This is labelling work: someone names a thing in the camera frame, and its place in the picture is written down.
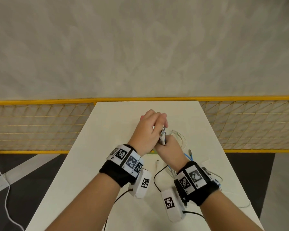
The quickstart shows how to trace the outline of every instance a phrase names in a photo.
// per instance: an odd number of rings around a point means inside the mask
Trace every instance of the white table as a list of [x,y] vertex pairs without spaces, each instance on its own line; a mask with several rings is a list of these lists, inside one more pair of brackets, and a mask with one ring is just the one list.
[[[149,109],[167,113],[168,130],[177,130],[186,138],[184,152],[191,149],[198,163],[210,157],[204,166],[223,177],[223,191],[235,193],[226,195],[237,206],[248,205],[249,200],[198,101],[98,102],[26,230],[45,230],[98,173],[113,148],[127,143],[140,116]],[[158,155],[143,158],[144,168],[152,175],[156,173],[157,159],[160,161],[158,170],[164,165]],[[156,183],[163,190],[173,185],[173,180],[163,171],[157,176]],[[188,210],[200,212],[192,203]],[[252,206],[242,210],[262,227]],[[114,205],[106,230],[210,229],[201,217],[193,214],[187,214],[183,221],[171,223],[161,194],[151,181],[144,199],[126,194]]]

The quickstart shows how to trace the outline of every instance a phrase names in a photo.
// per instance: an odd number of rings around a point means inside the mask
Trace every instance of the left hand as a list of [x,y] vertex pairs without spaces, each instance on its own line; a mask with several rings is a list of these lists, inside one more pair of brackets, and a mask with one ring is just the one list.
[[150,152],[160,138],[160,132],[168,127],[167,115],[150,109],[138,123],[130,141],[127,143],[135,148],[140,156]]

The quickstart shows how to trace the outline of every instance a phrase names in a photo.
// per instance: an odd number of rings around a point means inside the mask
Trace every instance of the black cable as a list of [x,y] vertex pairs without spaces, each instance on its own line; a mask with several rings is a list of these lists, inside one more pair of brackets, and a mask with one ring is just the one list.
[[[130,191],[133,191],[133,189],[129,189],[129,190],[125,191],[122,195],[119,196],[119,198],[121,198],[123,195],[125,195],[127,192],[130,192]],[[105,222],[104,231],[106,229],[107,221],[108,221],[108,218]]]
[[[161,169],[160,171],[158,171],[158,172],[156,173],[156,175],[158,175],[160,172],[162,172],[167,166],[168,166],[168,165],[166,165],[165,167],[163,167],[163,169]],[[156,186],[156,188],[161,192],[161,190],[158,188],[158,186],[157,186],[156,183],[155,183],[155,177],[156,177],[156,175],[155,175],[154,178],[153,178],[153,182],[154,182],[154,185]]]
[[183,213],[185,213],[185,214],[186,214],[186,213],[196,214],[196,215],[201,216],[202,218],[204,218],[203,215],[201,215],[201,214],[199,214],[199,213],[197,213],[197,212],[183,211]]

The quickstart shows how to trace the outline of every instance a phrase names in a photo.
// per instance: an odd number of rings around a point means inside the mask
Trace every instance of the hand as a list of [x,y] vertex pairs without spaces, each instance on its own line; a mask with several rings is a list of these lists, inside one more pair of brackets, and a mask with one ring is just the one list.
[[141,118],[127,144],[134,147],[140,156],[150,152],[159,140],[163,126],[168,127],[166,117],[165,113],[156,113],[150,109]]
[[158,152],[158,155],[162,158],[162,160],[176,172],[183,168],[189,161],[185,157],[178,141],[172,135],[166,136],[165,146],[157,143],[155,145],[155,150]]

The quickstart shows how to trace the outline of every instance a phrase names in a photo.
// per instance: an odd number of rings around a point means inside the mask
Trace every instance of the white wall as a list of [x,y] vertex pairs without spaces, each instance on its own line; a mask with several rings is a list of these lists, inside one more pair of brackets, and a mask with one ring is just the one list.
[[0,100],[289,94],[289,0],[0,0]]

